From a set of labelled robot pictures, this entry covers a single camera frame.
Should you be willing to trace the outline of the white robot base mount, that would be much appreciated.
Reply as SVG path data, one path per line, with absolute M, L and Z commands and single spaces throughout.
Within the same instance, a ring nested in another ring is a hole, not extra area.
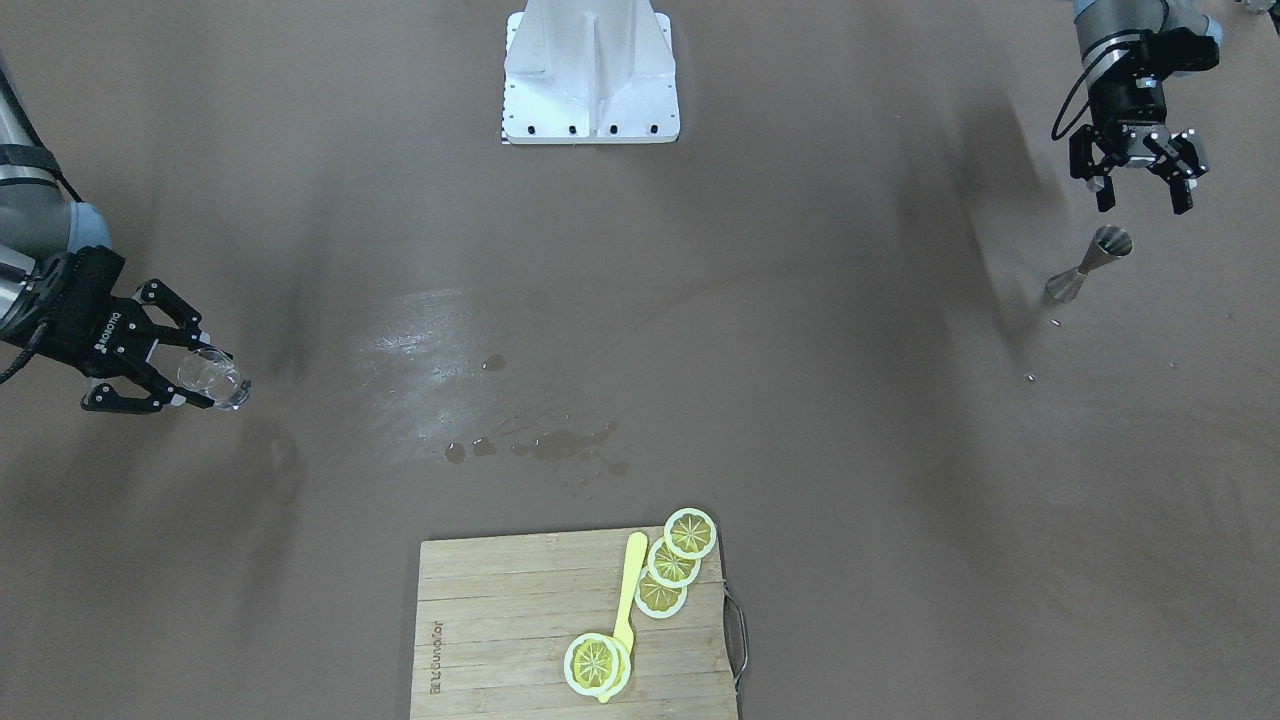
M 506 20 L 504 73 L 506 143 L 680 137 L 672 22 L 649 1 L 529 1 Z

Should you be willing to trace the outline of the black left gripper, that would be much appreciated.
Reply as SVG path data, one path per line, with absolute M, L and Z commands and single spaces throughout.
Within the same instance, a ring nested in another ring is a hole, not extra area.
M 1188 213 L 1208 164 L 1196 128 L 1167 128 L 1164 83 L 1176 73 L 1215 68 L 1217 41 L 1190 29 L 1140 29 L 1111 38 L 1098 60 L 1102 70 L 1088 81 L 1092 123 L 1069 138 L 1071 178 L 1084 181 L 1098 211 L 1107 213 L 1116 205 L 1111 172 L 1148 167 L 1167 186 L 1174 214 Z

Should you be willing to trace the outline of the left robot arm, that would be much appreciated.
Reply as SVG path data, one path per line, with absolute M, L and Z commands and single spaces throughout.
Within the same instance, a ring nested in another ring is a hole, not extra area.
M 1210 167 L 1196 129 L 1167 127 L 1164 86 L 1219 65 L 1220 24 L 1192 1 L 1076 1 L 1074 26 L 1091 119 L 1070 133 L 1071 177 L 1108 211 L 1116 204 L 1112 170 L 1146 169 L 1167 186 L 1175 214 L 1189 211 Z

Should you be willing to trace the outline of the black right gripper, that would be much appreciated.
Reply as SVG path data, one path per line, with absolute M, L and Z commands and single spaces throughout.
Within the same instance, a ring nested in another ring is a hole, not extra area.
M 111 291 L 125 260 L 106 247 L 58 252 L 37 263 L 18 286 L 10 306 L 10 345 L 19 355 L 10 364 L 15 375 L 40 355 L 65 364 L 90 379 L 81 407 L 93 413 L 155 414 L 166 406 L 189 404 L 210 409 L 215 401 L 187 389 L 155 370 L 140 370 L 159 345 L 184 348 L 197 357 L 221 363 L 233 355 L 215 347 L 201 329 L 202 315 L 160 279 L 142 283 L 133 301 L 133 366 L 115 354 L 113 334 L 124 319 L 123 299 Z M 146 307 L 156 307 L 174 325 L 148 319 Z M 138 386 L 140 397 L 118 392 L 109 378 L 125 378 Z

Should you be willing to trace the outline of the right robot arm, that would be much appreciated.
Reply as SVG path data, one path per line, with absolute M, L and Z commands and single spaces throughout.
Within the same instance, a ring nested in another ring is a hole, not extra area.
M 201 313 L 160 279 L 114 295 L 124 258 L 1 78 L 1 337 L 18 348 L 12 379 L 41 356 L 84 375 L 87 411 L 236 410 L 251 382 L 201 327 Z

